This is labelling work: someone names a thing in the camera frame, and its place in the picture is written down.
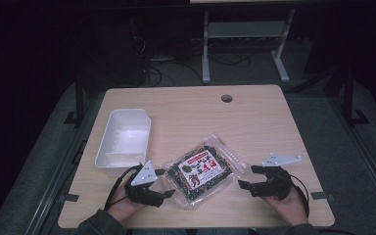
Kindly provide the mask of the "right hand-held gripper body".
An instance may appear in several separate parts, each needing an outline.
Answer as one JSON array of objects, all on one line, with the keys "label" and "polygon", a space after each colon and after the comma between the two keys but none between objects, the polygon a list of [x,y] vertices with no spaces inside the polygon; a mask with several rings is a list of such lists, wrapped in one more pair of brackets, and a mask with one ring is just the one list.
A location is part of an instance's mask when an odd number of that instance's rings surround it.
[{"label": "right hand-held gripper body", "polygon": [[289,156],[270,153],[261,166],[266,168],[265,182],[251,183],[253,189],[250,190],[253,197],[270,197],[275,196],[279,200],[285,199],[294,187],[299,193],[302,190],[292,181],[292,175],[283,168],[283,165],[289,165],[299,162],[301,156]]}]

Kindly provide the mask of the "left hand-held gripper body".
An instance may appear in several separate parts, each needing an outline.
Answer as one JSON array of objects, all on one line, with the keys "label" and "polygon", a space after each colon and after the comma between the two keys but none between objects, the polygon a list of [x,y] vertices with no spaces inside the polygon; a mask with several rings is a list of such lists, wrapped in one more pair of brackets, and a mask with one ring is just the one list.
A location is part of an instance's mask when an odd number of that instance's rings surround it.
[{"label": "left hand-held gripper body", "polygon": [[136,204],[160,207],[165,199],[164,194],[150,189],[157,179],[158,175],[151,161],[139,165],[125,183],[125,192],[129,200]]}]

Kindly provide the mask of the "clear snack packet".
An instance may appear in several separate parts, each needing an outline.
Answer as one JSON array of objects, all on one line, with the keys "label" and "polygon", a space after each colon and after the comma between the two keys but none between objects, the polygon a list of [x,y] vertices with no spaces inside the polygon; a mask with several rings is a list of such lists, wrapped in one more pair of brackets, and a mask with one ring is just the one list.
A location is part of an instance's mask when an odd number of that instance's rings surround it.
[{"label": "clear snack packet", "polygon": [[246,171],[246,164],[218,136],[212,134],[165,167],[163,184],[174,190],[172,200],[195,210]]}]

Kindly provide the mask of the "white plastic bin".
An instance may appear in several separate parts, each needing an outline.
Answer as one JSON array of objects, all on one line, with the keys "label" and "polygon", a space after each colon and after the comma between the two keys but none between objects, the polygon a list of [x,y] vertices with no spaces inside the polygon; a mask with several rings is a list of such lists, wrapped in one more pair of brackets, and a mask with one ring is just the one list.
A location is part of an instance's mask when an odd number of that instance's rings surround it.
[{"label": "white plastic bin", "polygon": [[144,109],[118,109],[110,113],[95,166],[101,169],[128,168],[143,164],[151,131]]}]

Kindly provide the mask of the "person's left hand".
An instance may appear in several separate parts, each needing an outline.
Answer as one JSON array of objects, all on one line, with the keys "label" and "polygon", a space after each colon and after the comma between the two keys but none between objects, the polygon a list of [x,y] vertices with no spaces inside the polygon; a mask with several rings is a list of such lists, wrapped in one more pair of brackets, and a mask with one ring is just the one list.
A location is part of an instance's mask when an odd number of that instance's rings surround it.
[{"label": "person's left hand", "polygon": [[110,207],[107,209],[107,212],[118,222],[124,222],[143,208],[145,208],[145,205],[130,201],[124,186],[120,185],[110,202]]}]

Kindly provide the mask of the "person's right hand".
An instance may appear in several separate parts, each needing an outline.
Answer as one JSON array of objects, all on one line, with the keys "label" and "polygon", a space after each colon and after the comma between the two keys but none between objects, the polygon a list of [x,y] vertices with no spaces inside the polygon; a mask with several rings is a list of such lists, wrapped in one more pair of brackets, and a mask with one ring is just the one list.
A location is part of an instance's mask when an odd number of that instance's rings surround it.
[{"label": "person's right hand", "polygon": [[283,200],[278,200],[274,196],[262,197],[262,199],[270,205],[288,225],[297,226],[308,223],[304,203],[299,193],[294,188],[290,189],[289,195]]}]

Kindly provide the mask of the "grey tape strip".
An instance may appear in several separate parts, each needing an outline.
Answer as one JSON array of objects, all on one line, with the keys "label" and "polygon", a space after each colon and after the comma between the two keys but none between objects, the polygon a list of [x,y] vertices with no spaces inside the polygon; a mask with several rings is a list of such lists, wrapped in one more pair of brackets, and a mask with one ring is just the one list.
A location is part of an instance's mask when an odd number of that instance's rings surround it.
[{"label": "grey tape strip", "polygon": [[328,193],[325,193],[325,192],[311,192],[310,195],[313,198],[313,200],[325,199],[325,200],[331,201],[331,202],[335,201],[335,198],[332,194],[328,194]]},{"label": "grey tape strip", "polygon": [[62,195],[59,199],[60,203],[64,203],[65,201],[67,202],[77,202],[79,198],[79,195],[74,195],[74,194],[65,194]]}]

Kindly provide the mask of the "black metal stand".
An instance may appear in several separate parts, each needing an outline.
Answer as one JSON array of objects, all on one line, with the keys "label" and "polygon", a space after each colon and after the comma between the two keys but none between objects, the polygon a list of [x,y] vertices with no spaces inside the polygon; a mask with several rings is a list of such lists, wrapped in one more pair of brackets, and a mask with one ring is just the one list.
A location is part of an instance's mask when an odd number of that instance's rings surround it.
[{"label": "black metal stand", "polygon": [[331,78],[324,88],[328,97],[337,97],[340,92],[343,92],[343,118],[351,127],[369,122],[362,110],[353,108],[353,89],[354,81],[351,70],[341,67],[334,68]]},{"label": "black metal stand", "polygon": [[84,118],[84,90],[79,78],[74,83],[74,89],[75,111],[68,113],[65,124],[73,124],[75,128],[79,128]]}]

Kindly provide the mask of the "white metal desk frame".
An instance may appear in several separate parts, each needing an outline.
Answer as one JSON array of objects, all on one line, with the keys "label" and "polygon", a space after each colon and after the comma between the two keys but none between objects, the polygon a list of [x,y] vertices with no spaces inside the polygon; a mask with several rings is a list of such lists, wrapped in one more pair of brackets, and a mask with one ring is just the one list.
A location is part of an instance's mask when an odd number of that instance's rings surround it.
[{"label": "white metal desk frame", "polygon": [[211,82],[209,61],[209,40],[223,38],[263,38],[275,37],[279,39],[278,47],[271,52],[271,57],[276,66],[282,82],[290,81],[289,75],[282,62],[282,53],[289,31],[292,26],[296,10],[291,9],[284,21],[265,22],[211,22],[209,13],[204,13],[203,26],[203,54],[202,54],[202,81],[204,84]]}]

